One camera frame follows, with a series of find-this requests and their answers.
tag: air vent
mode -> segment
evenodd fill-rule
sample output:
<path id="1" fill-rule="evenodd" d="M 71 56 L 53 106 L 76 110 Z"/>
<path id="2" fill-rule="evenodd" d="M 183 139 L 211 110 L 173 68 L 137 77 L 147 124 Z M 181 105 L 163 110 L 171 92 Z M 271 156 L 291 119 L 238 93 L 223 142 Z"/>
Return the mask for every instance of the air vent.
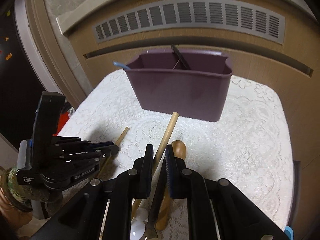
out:
<path id="1" fill-rule="evenodd" d="M 102 29 L 101 29 L 101 26 L 100 26 L 100 25 L 98 25 L 98 26 L 96 27 L 96 32 L 97 32 L 97 35 L 98 35 L 98 37 L 99 37 L 99 40 L 103 40 L 103 39 L 104 39 L 104 36 L 103 36 Z"/>
<path id="2" fill-rule="evenodd" d="M 188 2 L 178 3 L 180 23 L 191 23 L 191 12 Z"/>
<path id="3" fill-rule="evenodd" d="M 210 23 L 222 24 L 221 3 L 209 2 Z"/>
<path id="4" fill-rule="evenodd" d="M 279 36 L 279 18 L 272 15 L 269 16 L 269 35 L 276 38 Z"/>
<path id="5" fill-rule="evenodd" d="M 238 26 L 238 6 L 226 4 L 226 24 Z"/>
<path id="6" fill-rule="evenodd" d="M 162 6 L 164 12 L 164 19 L 166 24 L 177 23 L 176 13 L 174 11 L 174 5 L 165 4 Z"/>
<path id="7" fill-rule="evenodd" d="M 207 22 L 207 13 L 205 11 L 204 2 L 194 2 L 193 3 L 193 12 L 195 14 L 196 23 L 206 23 Z"/>
<path id="8" fill-rule="evenodd" d="M 262 37 L 280 44 L 280 14 L 236 0 L 164 0 L 124 11 L 92 26 L 97 42 L 165 28 L 215 28 Z"/>
<path id="9" fill-rule="evenodd" d="M 267 30 L 267 14 L 256 11 L 256 31 L 266 33 Z"/>
<path id="10" fill-rule="evenodd" d="M 159 6 L 150 7 L 149 10 L 150 10 L 150 15 L 151 15 L 151 20 L 152 20 L 153 26 L 162 25 L 160 7 Z"/>
<path id="11" fill-rule="evenodd" d="M 241 27 L 252 30 L 253 14 L 252 9 L 241 6 Z"/>

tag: silver bolt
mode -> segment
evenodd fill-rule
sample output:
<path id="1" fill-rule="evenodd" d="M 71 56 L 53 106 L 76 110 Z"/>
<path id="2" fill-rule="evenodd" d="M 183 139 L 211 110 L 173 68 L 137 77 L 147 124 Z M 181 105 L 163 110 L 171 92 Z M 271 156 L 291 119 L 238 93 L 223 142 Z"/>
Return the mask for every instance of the silver bolt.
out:
<path id="1" fill-rule="evenodd" d="M 136 170 L 136 169 L 130 169 L 130 170 L 128 170 L 128 174 L 129 175 L 136 175 L 138 173 L 138 171 Z"/>
<path id="2" fill-rule="evenodd" d="M 192 173 L 190 169 L 183 169 L 181 172 L 183 175 L 190 175 Z"/>
<path id="3" fill-rule="evenodd" d="M 219 179 L 219 184 L 221 186 L 228 186 L 229 185 L 229 181 L 227 179 Z"/>
<path id="4" fill-rule="evenodd" d="M 97 185 L 99 185 L 100 184 L 100 179 L 92 179 L 91 181 L 90 181 L 90 184 L 91 184 L 91 186 L 97 186 Z"/>

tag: table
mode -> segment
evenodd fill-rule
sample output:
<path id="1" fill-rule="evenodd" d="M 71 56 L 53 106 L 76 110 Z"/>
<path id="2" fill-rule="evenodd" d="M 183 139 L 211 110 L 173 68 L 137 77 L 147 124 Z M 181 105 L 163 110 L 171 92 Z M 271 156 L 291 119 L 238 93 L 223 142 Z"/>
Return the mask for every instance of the table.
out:
<path id="1" fill-rule="evenodd" d="M 130 129 L 120 151 L 107 168 L 106 178 L 115 178 L 132 168 L 144 155 L 146 145 L 155 151 L 171 115 L 143 110 L 123 70 L 106 76 L 79 106 L 60 136 L 93 142 L 116 141 Z M 169 142 L 182 140 L 187 147 L 186 166 L 204 178 L 226 178 L 284 229 L 293 190 L 292 151 L 288 125 L 278 95 L 269 87 L 233 76 L 221 119 L 206 122 L 179 117 Z M 153 179 L 151 206 L 160 166 Z M 68 200 L 85 182 L 64 192 Z M 188 239 L 186 200 L 175 200 L 161 239 Z"/>

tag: wooden spoon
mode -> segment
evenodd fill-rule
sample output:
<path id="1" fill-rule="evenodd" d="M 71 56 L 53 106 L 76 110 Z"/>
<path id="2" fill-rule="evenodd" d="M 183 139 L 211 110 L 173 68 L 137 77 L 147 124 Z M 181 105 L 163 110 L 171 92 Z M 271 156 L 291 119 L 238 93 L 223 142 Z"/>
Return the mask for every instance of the wooden spoon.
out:
<path id="1" fill-rule="evenodd" d="M 172 144 L 174 156 L 184 160 L 187 155 L 186 145 L 180 140 L 174 141 L 171 144 Z M 165 229 L 165 226 L 167 224 L 167 218 L 168 218 L 168 212 L 170 209 L 170 204 L 171 204 L 171 198 L 169 195 L 169 190 L 167 187 L 165 187 L 164 198 L 162 200 L 158 219 L 155 224 L 155 228 L 157 230 L 164 230 Z"/>

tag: orange sticker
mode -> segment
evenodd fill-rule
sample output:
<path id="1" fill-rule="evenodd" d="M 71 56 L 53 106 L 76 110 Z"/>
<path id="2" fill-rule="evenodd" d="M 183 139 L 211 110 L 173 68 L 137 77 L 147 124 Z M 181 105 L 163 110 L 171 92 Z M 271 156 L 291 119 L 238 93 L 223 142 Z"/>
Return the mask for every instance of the orange sticker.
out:
<path id="1" fill-rule="evenodd" d="M 12 54 L 9 53 L 9 54 L 5 57 L 5 59 L 6 59 L 6 60 L 9 60 L 11 57 L 12 57 Z"/>

